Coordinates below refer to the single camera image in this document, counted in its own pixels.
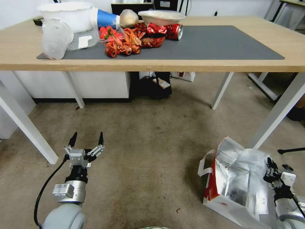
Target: table top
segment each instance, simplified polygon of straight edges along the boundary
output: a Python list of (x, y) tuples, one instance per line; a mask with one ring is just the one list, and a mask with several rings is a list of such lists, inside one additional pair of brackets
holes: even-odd
[(299, 5), (305, 7), (305, 2), (300, 2), (299, 0), (280, 0), (280, 2), (290, 3), (294, 5)]
[(0, 31), (0, 70), (305, 72), (305, 36), (258, 17), (187, 17), (183, 25), (233, 25), (284, 60), (37, 59), (41, 27), (32, 20)]

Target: red and white bag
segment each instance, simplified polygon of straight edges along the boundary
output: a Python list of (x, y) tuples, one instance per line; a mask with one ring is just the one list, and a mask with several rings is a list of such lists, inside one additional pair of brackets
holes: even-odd
[(193, 82), (196, 72), (171, 72), (172, 77)]
[[(211, 167), (204, 169), (209, 154), (214, 159)], [(203, 205), (242, 227), (272, 228), (276, 224), (273, 192), (263, 180), (267, 157), (260, 150), (245, 149), (225, 137), (199, 164), (198, 175), (208, 174)]]

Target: blue paper cup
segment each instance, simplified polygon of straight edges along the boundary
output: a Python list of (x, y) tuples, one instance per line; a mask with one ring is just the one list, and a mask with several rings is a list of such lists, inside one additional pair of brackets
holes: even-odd
[(90, 19), (92, 27), (98, 30), (101, 27), (107, 26), (112, 26), (113, 29), (116, 29), (116, 26), (120, 24), (120, 16), (99, 10), (95, 7), (91, 9)]

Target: bag handle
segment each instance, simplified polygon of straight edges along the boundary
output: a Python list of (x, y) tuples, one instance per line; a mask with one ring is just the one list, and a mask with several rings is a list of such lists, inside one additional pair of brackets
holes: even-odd
[(209, 155), (209, 154), (215, 154), (216, 153), (216, 150), (215, 149), (212, 149), (210, 150), (204, 157), (202, 160), (200, 160), (199, 162), (199, 168), (198, 168), (198, 172), (197, 174), (202, 177), (203, 175), (207, 174), (207, 173), (213, 173), (213, 169), (210, 167), (210, 168), (204, 168), (204, 163), (205, 163), (205, 160), (206, 160), (206, 156)]

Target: white label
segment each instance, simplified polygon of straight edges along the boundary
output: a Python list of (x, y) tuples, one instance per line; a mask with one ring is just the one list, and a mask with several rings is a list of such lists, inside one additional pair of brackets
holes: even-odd
[(88, 40), (91, 40), (92, 36), (83, 36), (83, 37), (79, 37), (78, 39), (78, 48), (82, 49), (82, 48), (87, 48), (88, 47)]
[(170, 2), (160, 1), (160, 6), (161, 7), (170, 7), (170, 5), (171, 5)]

